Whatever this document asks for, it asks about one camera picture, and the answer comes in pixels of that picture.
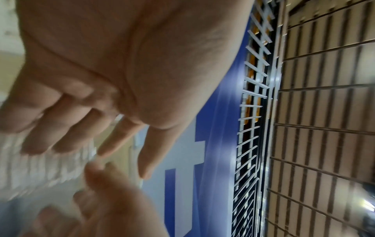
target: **metal grate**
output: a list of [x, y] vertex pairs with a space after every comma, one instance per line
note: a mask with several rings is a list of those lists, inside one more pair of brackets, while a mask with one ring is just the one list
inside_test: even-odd
[[290, 17], [274, 123], [268, 236], [357, 236], [374, 183], [374, 0], [306, 1]]
[[265, 152], [274, 88], [284, 1], [256, 0], [250, 15], [234, 184], [232, 237], [263, 231], [262, 194], [268, 175]]

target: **blurred hand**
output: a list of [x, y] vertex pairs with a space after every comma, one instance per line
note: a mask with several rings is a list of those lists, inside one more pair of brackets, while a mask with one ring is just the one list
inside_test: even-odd
[[46, 207], [35, 220], [33, 231], [22, 237], [169, 236], [151, 201], [112, 164], [100, 169], [89, 163], [85, 179], [91, 190], [73, 197], [82, 221]]
[[145, 125], [150, 177], [232, 64], [252, 0], [19, 0], [25, 64], [0, 131], [34, 126], [22, 152], [79, 149], [124, 114], [106, 157]]

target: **hand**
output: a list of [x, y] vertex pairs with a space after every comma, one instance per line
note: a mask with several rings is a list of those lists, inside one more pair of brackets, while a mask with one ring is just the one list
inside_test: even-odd
[[22, 237], [168, 237], [151, 201], [111, 163], [104, 169], [89, 163], [85, 179], [90, 191], [74, 194], [83, 220], [54, 207], [44, 208], [33, 231]]
[[118, 114], [106, 157], [150, 125], [150, 177], [232, 64], [252, 0], [19, 0], [25, 64], [0, 131], [34, 126], [22, 152], [79, 149]]

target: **light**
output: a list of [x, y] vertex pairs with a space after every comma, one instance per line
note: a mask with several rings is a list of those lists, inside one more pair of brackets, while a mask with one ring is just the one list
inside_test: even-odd
[[373, 205], [373, 204], [371, 204], [369, 201], [367, 201], [367, 200], [363, 200], [363, 202], [362, 202], [362, 206], [364, 207], [364, 208], [366, 208], [367, 210], [369, 210], [369, 211], [372, 211], [372, 212], [374, 212], [375, 211], [375, 206]]

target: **open palm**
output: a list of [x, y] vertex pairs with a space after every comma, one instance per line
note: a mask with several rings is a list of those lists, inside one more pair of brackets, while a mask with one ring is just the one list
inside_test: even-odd
[[237, 54], [249, 0], [20, 0], [26, 61], [0, 130], [34, 126], [23, 152], [74, 151], [123, 119], [107, 156], [146, 124], [146, 178], [218, 86]]

